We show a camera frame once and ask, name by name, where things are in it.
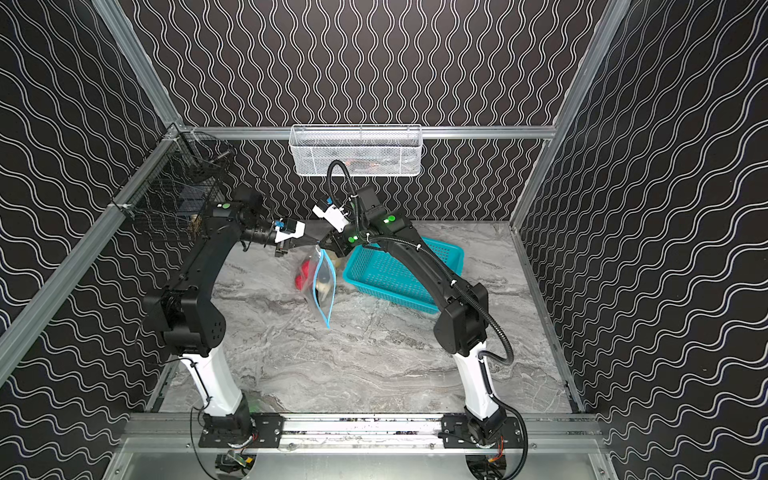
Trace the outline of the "dark red apple toy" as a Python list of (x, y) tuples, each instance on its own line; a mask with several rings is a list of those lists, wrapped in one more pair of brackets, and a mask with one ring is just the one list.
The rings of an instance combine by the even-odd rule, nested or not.
[(306, 291), (312, 283), (314, 266), (311, 259), (305, 259), (297, 268), (294, 276), (295, 288), (300, 291)]

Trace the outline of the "clear zip top bag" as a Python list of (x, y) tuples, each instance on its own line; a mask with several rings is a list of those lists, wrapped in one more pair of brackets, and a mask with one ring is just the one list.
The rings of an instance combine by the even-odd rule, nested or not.
[(295, 288), (303, 296), (311, 315), (330, 328), (337, 288), (337, 272), (325, 249), (314, 246), (294, 275)]

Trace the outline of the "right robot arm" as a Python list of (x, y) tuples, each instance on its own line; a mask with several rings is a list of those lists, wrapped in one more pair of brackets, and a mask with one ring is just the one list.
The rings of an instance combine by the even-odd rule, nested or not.
[(511, 365), (514, 350), (490, 314), (486, 287), (470, 284), (449, 268), (412, 221), (401, 210), (387, 208), (369, 187), (344, 200), (321, 200), (312, 212), (331, 225), (321, 247), (345, 257), (357, 248), (373, 246), (403, 265), (425, 288), (438, 309), (434, 336), (453, 357), (464, 388), (465, 437), (482, 447), (498, 445), (509, 410), (496, 395), (489, 363)]

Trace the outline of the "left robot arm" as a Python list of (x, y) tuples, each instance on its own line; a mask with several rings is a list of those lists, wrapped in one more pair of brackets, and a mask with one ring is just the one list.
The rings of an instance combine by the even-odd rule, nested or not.
[(222, 344), (225, 316), (212, 302), (213, 287), (236, 244), (257, 244), (280, 256), (306, 231), (300, 220), (269, 218), (263, 197), (241, 186), (230, 198), (211, 199), (192, 222), (198, 238), (168, 283), (143, 300), (145, 327), (184, 365), (201, 397), (193, 421), (202, 424), (200, 445), (242, 448), (257, 435), (248, 401), (236, 385)]

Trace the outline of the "teal plastic basket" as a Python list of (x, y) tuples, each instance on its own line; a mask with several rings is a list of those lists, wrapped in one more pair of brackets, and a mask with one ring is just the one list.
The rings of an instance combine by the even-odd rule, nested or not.
[[(387, 242), (381, 235), (371, 236), (369, 244), (361, 244), (352, 251), (343, 273), (344, 280), (361, 293), (438, 314), (440, 307), (427, 288), (402, 262), (379, 246), (376, 239)], [(397, 241), (396, 244), (418, 250), (419, 255), (441, 275), (439, 284), (443, 287), (450, 290), (458, 285), (464, 266), (464, 250), (461, 247), (429, 238)]]

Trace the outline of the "clear wall basket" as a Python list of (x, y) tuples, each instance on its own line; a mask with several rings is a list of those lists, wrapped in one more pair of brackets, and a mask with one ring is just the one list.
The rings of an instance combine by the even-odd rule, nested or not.
[(289, 150), (300, 176), (324, 176), (334, 160), (355, 177), (413, 177), (424, 141), (418, 124), (296, 124)]

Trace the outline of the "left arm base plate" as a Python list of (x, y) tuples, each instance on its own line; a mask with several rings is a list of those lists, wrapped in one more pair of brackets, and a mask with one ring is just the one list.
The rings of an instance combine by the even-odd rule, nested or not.
[(285, 418), (276, 413), (251, 413), (211, 417), (204, 414), (203, 433), (197, 442), (201, 448), (277, 448)]

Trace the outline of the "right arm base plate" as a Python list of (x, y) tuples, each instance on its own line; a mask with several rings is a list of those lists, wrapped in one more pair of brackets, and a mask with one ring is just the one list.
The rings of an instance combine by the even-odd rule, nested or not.
[(478, 420), (469, 412), (446, 414), (441, 418), (438, 437), (447, 449), (505, 448), (523, 446), (522, 429), (513, 416), (497, 411), (486, 420)]

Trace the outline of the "aluminium front rail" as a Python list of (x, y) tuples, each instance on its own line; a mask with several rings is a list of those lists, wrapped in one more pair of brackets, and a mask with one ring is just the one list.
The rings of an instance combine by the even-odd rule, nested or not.
[(106, 479), (615, 479), (588, 414), (508, 419), (479, 445), (459, 414), (257, 413), (228, 444), (181, 413), (136, 414)]

